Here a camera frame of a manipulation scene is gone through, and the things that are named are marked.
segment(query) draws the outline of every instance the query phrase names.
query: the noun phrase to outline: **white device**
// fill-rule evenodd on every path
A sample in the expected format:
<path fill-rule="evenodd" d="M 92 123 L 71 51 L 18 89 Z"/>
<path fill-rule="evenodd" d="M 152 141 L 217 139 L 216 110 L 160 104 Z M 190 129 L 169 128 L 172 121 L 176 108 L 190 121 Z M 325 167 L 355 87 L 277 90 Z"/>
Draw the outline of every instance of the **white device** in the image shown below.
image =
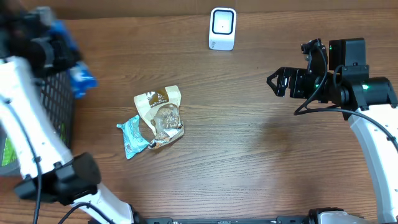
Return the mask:
<path fill-rule="evenodd" d="M 211 11 L 209 48 L 232 50 L 235 43 L 236 12 L 231 8 L 217 7 Z"/>

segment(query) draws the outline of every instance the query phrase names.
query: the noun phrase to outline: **food package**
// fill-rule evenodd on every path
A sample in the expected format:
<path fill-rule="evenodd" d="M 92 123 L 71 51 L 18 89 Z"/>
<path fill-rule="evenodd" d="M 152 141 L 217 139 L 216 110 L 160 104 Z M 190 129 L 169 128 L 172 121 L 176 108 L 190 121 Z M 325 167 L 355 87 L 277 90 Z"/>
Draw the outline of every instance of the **food package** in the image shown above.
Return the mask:
<path fill-rule="evenodd" d="M 155 138 L 149 149 L 157 149 L 184 135 L 178 108 L 181 93 L 177 86 L 168 86 L 134 97 L 141 118 L 151 128 Z"/>
<path fill-rule="evenodd" d="M 117 124 L 116 127 L 123 130 L 124 150 L 127 159 L 131 159 L 135 154 L 148 146 L 149 142 L 141 136 L 141 132 L 139 131 L 138 114 L 124 124 Z"/>

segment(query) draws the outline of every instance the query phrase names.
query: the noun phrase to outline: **blue snack wrapper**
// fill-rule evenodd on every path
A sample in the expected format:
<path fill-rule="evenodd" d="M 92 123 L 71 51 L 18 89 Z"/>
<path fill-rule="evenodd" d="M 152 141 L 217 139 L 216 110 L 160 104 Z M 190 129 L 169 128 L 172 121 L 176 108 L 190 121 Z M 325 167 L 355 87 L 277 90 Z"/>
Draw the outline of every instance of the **blue snack wrapper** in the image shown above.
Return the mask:
<path fill-rule="evenodd" d="M 49 33 L 61 34 L 67 41 L 70 49 L 79 51 L 76 42 L 72 39 L 68 29 L 62 21 L 53 22 Z M 97 80 L 90 73 L 88 67 L 84 64 L 83 61 L 77 62 L 74 67 L 67 71 L 67 73 L 69 74 L 70 85 L 76 99 L 82 98 L 86 95 L 86 90 L 97 87 L 98 85 Z"/>
<path fill-rule="evenodd" d="M 149 142 L 141 136 L 139 131 L 139 115 L 124 124 L 117 124 L 116 127 L 123 130 L 124 150 L 126 151 L 127 159 L 131 159 L 149 145 Z"/>

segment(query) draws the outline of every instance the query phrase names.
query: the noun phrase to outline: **candy bar wrapper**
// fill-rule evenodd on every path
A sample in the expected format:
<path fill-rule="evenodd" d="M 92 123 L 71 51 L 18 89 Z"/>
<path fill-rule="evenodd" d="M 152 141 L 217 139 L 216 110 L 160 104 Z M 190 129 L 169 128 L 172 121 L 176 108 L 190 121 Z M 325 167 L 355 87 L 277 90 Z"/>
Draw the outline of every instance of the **candy bar wrapper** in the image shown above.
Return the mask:
<path fill-rule="evenodd" d="M 155 138 L 149 149 L 157 149 L 184 135 L 178 108 L 181 93 L 177 86 L 168 86 L 134 97 L 141 118 L 151 128 Z"/>

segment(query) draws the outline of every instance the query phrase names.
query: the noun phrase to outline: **wood grain surface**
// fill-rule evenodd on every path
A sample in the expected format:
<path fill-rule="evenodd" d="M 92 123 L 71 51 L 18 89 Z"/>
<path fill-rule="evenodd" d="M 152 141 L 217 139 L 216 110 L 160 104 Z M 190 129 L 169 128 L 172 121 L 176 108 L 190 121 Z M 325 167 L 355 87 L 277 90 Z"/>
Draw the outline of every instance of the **wood grain surface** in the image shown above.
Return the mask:
<path fill-rule="evenodd" d="M 232 52 L 208 49 L 208 16 L 68 21 L 99 81 L 77 101 L 73 153 L 90 152 L 103 182 L 145 217 L 265 218 L 341 207 L 376 219 L 373 185 L 358 140 L 338 113 L 293 116 L 303 101 L 278 98 L 266 78 L 305 67 L 300 44 L 364 37 L 371 76 L 398 90 L 398 10 L 239 14 Z M 133 97 L 178 85 L 185 135 L 127 160 L 116 124 L 137 114 Z M 148 140 L 150 129 L 141 122 Z M 30 223 L 2 178 L 1 223 Z M 40 223 L 69 208 L 43 204 Z M 77 211 L 67 223 L 86 223 Z"/>
<path fill-rule="evenodd" d="M 50 6 L 61 19 L 209 15 L 215 7 L 237 13 L 398 8 L 396 0 L 20 0 L 26 8 Z"/>

